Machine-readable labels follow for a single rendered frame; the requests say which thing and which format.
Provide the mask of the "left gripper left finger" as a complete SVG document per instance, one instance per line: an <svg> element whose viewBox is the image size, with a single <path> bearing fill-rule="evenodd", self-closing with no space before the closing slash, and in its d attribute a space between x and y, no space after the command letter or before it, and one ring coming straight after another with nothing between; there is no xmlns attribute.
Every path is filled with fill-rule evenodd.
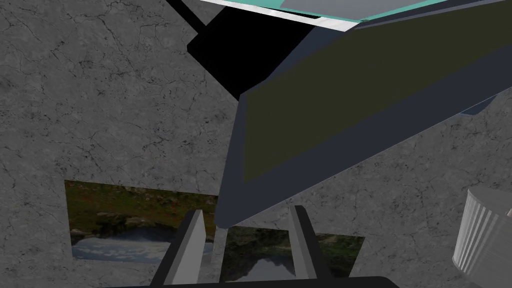
<svg viewBox="0 0 512 288"><path fill-rule="evenodd" d="M156 273L152 286L196 284L206 243L203 211L190 210L185 214L171 240Z"/></svg>

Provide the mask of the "landscape picture on wall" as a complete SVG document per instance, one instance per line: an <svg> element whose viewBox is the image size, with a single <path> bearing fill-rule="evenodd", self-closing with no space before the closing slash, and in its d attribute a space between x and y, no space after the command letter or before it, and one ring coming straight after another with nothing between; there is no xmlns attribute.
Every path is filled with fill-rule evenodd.
<svg viewBox="0 0 512 288"><path fill-rule="evenodd" d="M211 266L215 195L74 180L66 180L64 187L74 258L158 264L185 214L199 209L205 225L201 266ZM234 226L226 240L221 282L295 277L286 230Z"/></svg>

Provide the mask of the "white ribbed cylinder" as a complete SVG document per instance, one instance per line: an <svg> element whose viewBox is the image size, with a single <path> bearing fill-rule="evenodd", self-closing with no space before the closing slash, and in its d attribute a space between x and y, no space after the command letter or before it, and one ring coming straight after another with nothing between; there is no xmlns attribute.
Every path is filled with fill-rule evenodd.
<svg viewBox="0 0 512 288"><path fill-rule="evenodd" d="M512 288L512 192L468 189L452 262L479 288Z"/></svg>

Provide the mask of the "dark olive panel door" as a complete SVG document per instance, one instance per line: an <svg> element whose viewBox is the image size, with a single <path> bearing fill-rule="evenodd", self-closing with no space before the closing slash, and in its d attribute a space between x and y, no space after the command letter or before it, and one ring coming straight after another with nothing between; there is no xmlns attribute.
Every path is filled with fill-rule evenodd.
<svg viewBox="0 0 512 288"><path fill-rule="evenodd" d="M512 0L356 27L244 93L215 224L230 228L512 87Z"/></svg>

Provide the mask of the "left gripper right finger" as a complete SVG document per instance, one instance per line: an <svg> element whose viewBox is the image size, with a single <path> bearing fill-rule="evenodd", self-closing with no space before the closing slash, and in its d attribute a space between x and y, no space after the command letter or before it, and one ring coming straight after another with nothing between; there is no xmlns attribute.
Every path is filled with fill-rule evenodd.
<svg viewBox="0 0 512 288"><path fill-rule="evenodd" d="M289 207L288 234L297 279L332 278L311 221L302 205Z"/></svg>

